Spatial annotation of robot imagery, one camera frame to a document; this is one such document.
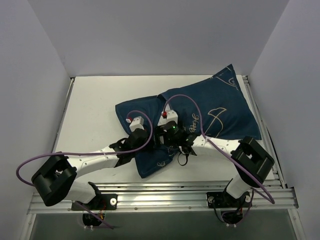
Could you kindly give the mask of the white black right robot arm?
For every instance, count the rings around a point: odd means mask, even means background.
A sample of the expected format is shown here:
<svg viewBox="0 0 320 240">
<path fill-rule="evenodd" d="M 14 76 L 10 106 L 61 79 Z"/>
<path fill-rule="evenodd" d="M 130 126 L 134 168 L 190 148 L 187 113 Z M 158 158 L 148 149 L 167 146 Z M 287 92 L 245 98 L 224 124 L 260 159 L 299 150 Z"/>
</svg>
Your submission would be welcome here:
<svg viewBox="0 0 320 240">
<path fill-rule="evenodd" d="M 155 129 L 157 145 L 178 149 L 186 156 L 224 156 L 232 162 L 237 175 L 227 184 L 222 193 L 223 203 L 234 206 L 250 188 L 262 187 L 275 164 L 271 155 L 252 137 L 240 140 L 226 140 L 187 133 L 175 121 L 169 121 Z"/>
</svg>

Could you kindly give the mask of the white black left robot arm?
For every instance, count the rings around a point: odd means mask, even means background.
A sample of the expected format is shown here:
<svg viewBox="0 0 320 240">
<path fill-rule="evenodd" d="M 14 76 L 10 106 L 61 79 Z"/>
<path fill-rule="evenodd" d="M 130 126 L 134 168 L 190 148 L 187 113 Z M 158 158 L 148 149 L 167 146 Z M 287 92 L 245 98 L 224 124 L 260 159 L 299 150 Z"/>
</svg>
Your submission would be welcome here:
<svg viewBox="0 0 320 240">
<path fill-rule="evenodd" d="M 86 174 L 117 168 L 129 163 L 138 153 L 153 148 L 152 135 L 137 128 L 127 138 L 79 156 L 59 152 L 52 155 L 32 176 L 31 181 L 47 207 L 63 200 L 79 202 L 95 210 L 103 201 L 102 193 L 93 182 L 79 182 Z"/>
</svg>

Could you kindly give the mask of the blue pillowcase with gold script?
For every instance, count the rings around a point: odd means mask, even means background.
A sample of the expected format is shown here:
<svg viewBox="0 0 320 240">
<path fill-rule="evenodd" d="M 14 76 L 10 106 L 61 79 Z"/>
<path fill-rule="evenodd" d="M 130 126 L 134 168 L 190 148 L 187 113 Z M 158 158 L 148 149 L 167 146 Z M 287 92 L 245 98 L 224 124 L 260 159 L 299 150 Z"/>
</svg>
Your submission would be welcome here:
<svg viewBox="0 0 320 240">
<path fill-rule="evenodd" d="M 115 105 L 115 113 L 127 134 L 127 117 L 143 112 L 156 127 L 165 103 L 178 115 L 179 125 L 188 133 L 203 132 L 208 137 L 241 140 L 246 136 L 261 140 L 257 121 L 241 91 L 232 64 L 202 81 L 171 88 L 158 95 L 124 101 Z"/>
</svg>

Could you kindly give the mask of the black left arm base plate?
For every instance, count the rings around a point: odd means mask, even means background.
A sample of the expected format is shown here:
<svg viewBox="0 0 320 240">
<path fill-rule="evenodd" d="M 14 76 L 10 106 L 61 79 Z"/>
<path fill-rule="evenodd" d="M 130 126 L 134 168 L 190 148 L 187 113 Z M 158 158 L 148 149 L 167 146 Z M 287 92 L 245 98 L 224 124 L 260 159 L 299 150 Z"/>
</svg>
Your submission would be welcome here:
<svg viewBox="0 0 320 240">
<path fill-rule="evenodd" d="M 118 195 L 115 193 L 102 194 L 94 197 L 89 203 L 79 202 L 79 204 L 91 211 L 113 211 L 117 209 Z"/>
</svg>

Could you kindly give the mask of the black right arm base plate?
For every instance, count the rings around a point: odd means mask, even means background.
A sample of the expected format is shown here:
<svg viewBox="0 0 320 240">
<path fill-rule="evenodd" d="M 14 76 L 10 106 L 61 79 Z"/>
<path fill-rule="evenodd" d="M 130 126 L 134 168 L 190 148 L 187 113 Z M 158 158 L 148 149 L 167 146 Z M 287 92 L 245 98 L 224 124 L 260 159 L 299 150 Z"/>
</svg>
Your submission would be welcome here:
<svg viewBox="0 0 320 240">
<path fill-rule="evenodd" d="M 251 195 L 246 191 L 240 198 L 233 198 L 225 191 L 214 191 L 206 193 L 207 206 L 209 209 L 224 208 L 247 208 L 251 201 Z"/>
</svg>

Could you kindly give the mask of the white pillow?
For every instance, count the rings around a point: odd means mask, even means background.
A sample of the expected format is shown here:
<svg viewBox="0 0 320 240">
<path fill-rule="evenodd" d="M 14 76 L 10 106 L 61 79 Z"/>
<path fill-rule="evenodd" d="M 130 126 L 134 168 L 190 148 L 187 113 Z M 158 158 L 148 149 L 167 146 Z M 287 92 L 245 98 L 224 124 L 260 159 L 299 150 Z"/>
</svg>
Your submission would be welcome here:
<svg viewBox="0 0 320 240">
<path fill-rule="evenodd" d="M 160 115 L 157 126 L 159 127 L 159 126 L 165 125 L 166 123 L 167 123 L 167 111 L 164 110 Z"/>
</svg>

